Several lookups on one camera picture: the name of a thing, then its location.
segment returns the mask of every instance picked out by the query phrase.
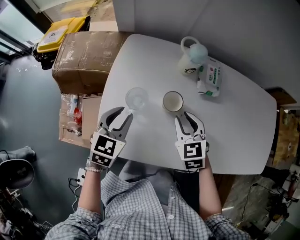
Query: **plaid shirt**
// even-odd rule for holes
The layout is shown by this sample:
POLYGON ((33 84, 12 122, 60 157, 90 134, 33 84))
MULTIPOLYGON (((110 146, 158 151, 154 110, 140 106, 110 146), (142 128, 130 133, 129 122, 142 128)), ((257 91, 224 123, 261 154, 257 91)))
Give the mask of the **plaid shirt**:
POLYGON ((104 221, 98 213, 78 208, 65 222, 54 226, 46 240, 250 239, 222 214, 203 221, 184 201, 175 183, 170 189, 167 215, 146 179, 128 183, 109 172, 101 181, 101 199, 106 207, 104 221))

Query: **gray floor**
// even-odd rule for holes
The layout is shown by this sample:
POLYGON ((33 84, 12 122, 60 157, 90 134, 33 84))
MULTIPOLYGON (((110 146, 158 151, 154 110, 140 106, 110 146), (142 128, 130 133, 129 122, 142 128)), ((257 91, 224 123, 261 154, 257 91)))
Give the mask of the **gray floor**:
MULTIPOLYGON (((43 71, 33 57, 15 60, 0 92, 0 149, 31 146, 36 152, 35 179, 22 196, 41 223, 56 224, 73 212, 68 177, 77 177, 89 155, 88 149, 58 140, 59 109, 60 90, 51 70, 43 71)), ((113 172, 124 163, 116 162, 113 172)))
POLYGON ((248 203, 245 207, 243 221, 254 222, 261 219, 266 219, 268 211, 266 210, 268 205, 268 190, 255 186, 251 188, 250 194, 249 189, 252 184, 258 183, 264 186, 267 189, 271 189, 274 182, 271 179, 264 178, 260 175, 237 175, 235 181, 232 185, 231 191, 227 197, 227 200, 224 204, 224 208, 229 208, 228 211, 223 211, 223 214, 230 218, 235 224, 238 224, 242 221, 242 213, 247 201, 248 203))

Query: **cardboard box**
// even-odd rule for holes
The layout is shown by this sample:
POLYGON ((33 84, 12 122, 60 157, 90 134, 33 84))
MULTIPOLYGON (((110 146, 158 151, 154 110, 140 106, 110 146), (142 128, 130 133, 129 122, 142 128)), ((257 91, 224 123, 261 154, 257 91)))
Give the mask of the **cardboard box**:
POLYGON ((52 76, 67 94, 103 93, 113 62, 131 33, 83 31, 67 34, 52 76))
POLYGON ((71 96, 61 95, 59 140, 90 149, 90 136, 97 128, 101 97, 79 96, 77 107, 82 110, 82 135, 77 135, 74 118, 69 114, 71 96))

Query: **red object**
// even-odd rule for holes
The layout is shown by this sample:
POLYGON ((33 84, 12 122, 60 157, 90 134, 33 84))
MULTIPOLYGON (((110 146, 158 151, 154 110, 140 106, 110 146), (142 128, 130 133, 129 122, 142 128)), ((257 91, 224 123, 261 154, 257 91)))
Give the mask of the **red object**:
POLYGON ((78 107, 74 109, 74 121, 80 126, 83 123, 83 113, 79 110, 78 107))

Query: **shirt sleeve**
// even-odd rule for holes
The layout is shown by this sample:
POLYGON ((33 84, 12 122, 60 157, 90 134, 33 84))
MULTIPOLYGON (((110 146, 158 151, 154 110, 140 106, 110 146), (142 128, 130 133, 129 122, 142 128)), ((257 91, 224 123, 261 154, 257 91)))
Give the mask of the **shirt sleeve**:
POLYGON ((224 240, 251 240, 248 233, 237 229, 232 220, 222 214, 215 214, 205 220, 206 225, 217 239, 224 240))
POLYGON ((100 214, 78 208, 66 221, 55 225, 45 240, 90 240, 96 236, 96 228, 100 222, 100 214))

